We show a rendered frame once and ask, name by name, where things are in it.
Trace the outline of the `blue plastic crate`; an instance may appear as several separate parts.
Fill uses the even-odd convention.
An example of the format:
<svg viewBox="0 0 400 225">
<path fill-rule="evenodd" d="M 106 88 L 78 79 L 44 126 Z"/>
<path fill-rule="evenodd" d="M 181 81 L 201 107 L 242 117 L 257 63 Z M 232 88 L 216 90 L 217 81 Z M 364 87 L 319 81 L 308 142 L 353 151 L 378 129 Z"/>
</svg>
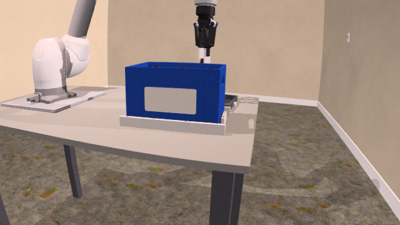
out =
<svg viewBox="0 0 400 225">
<path fill-rule="evenodd" d="M 127 116 L 220 124 L 224 77 L 226 64 L 141 63 L 127 87 Z"/>
</svg>

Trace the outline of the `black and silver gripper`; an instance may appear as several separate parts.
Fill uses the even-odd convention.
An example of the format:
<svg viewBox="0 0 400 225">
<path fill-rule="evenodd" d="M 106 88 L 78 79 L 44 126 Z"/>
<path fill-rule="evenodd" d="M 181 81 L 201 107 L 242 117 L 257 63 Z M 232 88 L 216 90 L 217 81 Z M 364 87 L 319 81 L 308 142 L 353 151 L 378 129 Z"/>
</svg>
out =
<svg viewBox="0 0 400 225">
<path fill-rule="evenodd" d="M 216 28 L 218 25 L 218 22 L 215 22 L 213 19 L 213 16 L 215 16 L 215 7 L 197 6 L 196 15 L 198 19 L 197 23 L 194 23 L 194 30 L 196 46 L 199 48 L 198 63 L 201 62 L 201 59 L 204 59 L 204 63 L 210 63 L 211 47 L 214 47 Z"/>
</svg>

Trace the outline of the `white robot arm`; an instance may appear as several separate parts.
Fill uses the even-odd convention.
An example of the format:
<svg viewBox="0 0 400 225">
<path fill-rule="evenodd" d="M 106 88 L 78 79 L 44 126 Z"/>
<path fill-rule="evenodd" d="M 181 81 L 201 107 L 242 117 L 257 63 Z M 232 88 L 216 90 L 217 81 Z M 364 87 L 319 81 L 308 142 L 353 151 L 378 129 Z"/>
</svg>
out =
<svg viewBox="0 0 400 225">
<path fill-rule="evenodd" d="M 89 41 L 86 38 L 97 0 L 77 0 L 69 31 L 59 38 L 40 39 L 32 55 L 35 93 L 29 103 L 55 103 L 76 97 L 69 92 L 66 79 L 81 74 L 89 64 Z M 55 38 L 55 39 L 53 39 Z"/>
</svg>

